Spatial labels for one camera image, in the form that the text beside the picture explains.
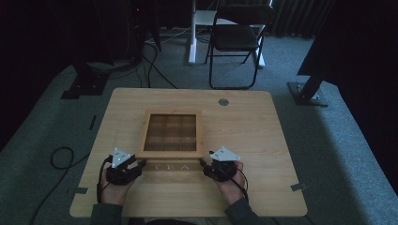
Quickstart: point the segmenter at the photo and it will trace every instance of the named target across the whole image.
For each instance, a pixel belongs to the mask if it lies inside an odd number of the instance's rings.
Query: table top
[[[220,100],[228,102],[226,106]],[[241,157],[249,181],[249,199],[260,217],[307,213],[298,178],[270,93],[186,89],[116,88],[70,208],[73,217],[90,217],[97,203],[102,161],[117,147],[135,154],[146,110],[200,110],[205,152],[227,147]],[[130,189],[124,217],[225,217],[214,182],[201,171],[144,171]]]

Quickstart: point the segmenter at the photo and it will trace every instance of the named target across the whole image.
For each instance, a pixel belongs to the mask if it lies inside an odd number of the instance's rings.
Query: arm
[[[243,163],[236,161],[237,168],[243,172]],[[241,186],[245,185],[245,178],[241,172],[233,177],[233,179]],[[217,187],[220,190],[222,197],[228,203],[228,207],[225,210],[225,214],[229,217],[232,224],[243,225],[243,224],[264,224],[262,219],[257,216],[248,202],[245,200],[244,195],[239,187],[232,181],[217,182]]]
[[[101,199],[102,203],[93,206],[91,213],[92,225],[119,225],[122,221],[123,204],[126,200],[129,189],[134,181],[125,186],[116,186],[106,181],[106,171],[101,178]]]

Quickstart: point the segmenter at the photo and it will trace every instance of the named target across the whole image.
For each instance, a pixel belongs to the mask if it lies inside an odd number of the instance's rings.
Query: person's hand
[[[243,172],[243,163],[235,161],[235,165],[237,165],[237,168]],[[241,187],[245,187],[245,178],[241,172],[237,171],[237,174],[233,177],[233,179]],[[237,187],[237,185],[234,184],[232,181],[229,180],[224,182],[214,182],[216,183],[217,187],[220,190],[220,193],[222,194],[222,197],[225,199],[228,205],[231,205],[244,197],[240,188]]]
[[[126,184],[125,186],[116,186],[110,184],[106,180],[106,170],[103,170],[102,177],[101,177],[101,200],[102,203],[109,203],[109,204],[124,204],[127,194],[129,193],[129,189],[134,183],[134,180]]]

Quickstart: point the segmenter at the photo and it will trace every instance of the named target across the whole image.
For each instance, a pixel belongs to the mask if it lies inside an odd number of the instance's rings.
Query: dark sleeve
[[[120,225],[123,206],[117,204],[94,204],[91,213],[91,225]]]
[[[225,214],[234,225],[264,225],[264,221],[257,216],[244,198],[236,201],[225,209]]]

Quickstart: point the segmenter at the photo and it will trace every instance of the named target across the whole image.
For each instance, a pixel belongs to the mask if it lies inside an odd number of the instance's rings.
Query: gray carpet
[[[266,67],[259,70],[252,88],[272,94],[298,179],[309,186],[303,191],[308,217],[317,225],[398,224],[398,198],[338,89],[322,83],[320,91],[327,99],[327,108],[298,106],[290,94],[287,82],[308,79],[296,74],[311,44],[311,39],[301,37],[268,37],[263,50]],[[198,42],[197,62],[193,66],[188,65],[189,46],[185,37],[164,41],[155,66],[178,88],[209,89],[208,65],[203,64],[207,45]],[[144,56],[152,60],[154,55],[153,48],[145,46]],[[220,60],[227,66],[214,72],[222,74],[228,84],[249,82],[253,63],[241,65],[238,60]],[[149,69],[149,64],[144,63],[136,70],[114,72],[102,96],[75,100],[60,99],[73,82],[74,69],[67,67],[54,78],[0,154],[0,224],[29,224],[40,202],[64,173],[51,166],[54,149],[72,148],[74,162],[88,154],[112,91],[117,87],[146,87],[144,74]],[[154,68],[150,81],[153,88],[173,88]],[[94,115],[97,120],[92,126]],[[70,154],[61,151],[54,163],[67,166],[69,159]],[[88,224],[89,218],[69,215],[73,189],[80,181],[84,165],[85,160],[69,170],[41,206],[35,224]],[[311,224],[306,217],[278,217],[276,221],[269,218],[267,222]]]

